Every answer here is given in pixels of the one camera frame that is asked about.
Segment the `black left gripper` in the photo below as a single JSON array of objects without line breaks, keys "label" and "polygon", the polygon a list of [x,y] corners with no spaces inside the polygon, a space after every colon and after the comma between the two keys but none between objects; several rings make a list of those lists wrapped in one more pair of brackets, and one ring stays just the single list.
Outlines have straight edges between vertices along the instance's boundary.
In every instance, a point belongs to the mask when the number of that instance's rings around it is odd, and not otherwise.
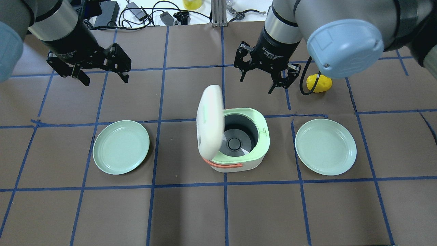
[{"label": "black left gripper", "polygon": [[48,55],[47,64],[63,78],[72,77],[89,86],[90,78],[82,71],[83,66],[84,69],[99,68],[114,72],[124,83],[129,82],[131,58],[117,43],[107,49],[100,47],[82,20],[77,21],[74,29],[65,37],[42,42],[56,55]]}]

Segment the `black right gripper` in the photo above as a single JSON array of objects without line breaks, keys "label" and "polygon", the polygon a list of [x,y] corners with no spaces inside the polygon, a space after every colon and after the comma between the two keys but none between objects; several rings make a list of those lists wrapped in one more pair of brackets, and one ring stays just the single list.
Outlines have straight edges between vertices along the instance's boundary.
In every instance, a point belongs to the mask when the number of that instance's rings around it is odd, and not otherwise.
[{"label": "black right gripper", "polygon": [[[290,57],[299,43],[300,41],[292,44],[279,42],[273,39],[263,27],[254,47],[245,41],[238,45],[234,67],[241,71],[239,81],[243,82],[247,71],[252,70],[250,68],[252,65],[270,74],[272,85],[267,92],[268,94],[271,94],[277,87],[288,89],[301,71],[301,65],[289,63]],[[244,61],[243,58],[247,55],[251,55],[251,58],[249,61]]]}]

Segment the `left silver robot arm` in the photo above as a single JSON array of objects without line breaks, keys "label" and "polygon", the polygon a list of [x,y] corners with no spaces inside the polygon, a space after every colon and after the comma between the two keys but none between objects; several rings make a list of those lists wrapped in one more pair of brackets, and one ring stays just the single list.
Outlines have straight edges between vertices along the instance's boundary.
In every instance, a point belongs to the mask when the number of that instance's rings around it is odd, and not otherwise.
[{"label": "left silver robot arm", "polygon": [[131,59],[114,43],[101,47],[68,0],[1,1],[1,82],[8,80],[22,57],[24,39],[33,34],[49,49],[47,64],[61,77],[89,86],[85,69],[116,73],[129,80]]}]

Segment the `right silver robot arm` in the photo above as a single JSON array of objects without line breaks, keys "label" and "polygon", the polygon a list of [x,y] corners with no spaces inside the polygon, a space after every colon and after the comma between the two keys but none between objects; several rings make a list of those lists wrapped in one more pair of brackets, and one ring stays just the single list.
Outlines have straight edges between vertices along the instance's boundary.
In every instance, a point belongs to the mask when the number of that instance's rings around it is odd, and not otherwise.
[{"label": "right silver robot arm", "polygon": [[301,40],[319,74],[349,77],[373,65],[387,51],[408,47],[418,64],[436,76],[435,0],[274,0],[254,47],[241,42],[234,67],[260,69],[274,88],[288,88],[304,68],[290,58]]}]

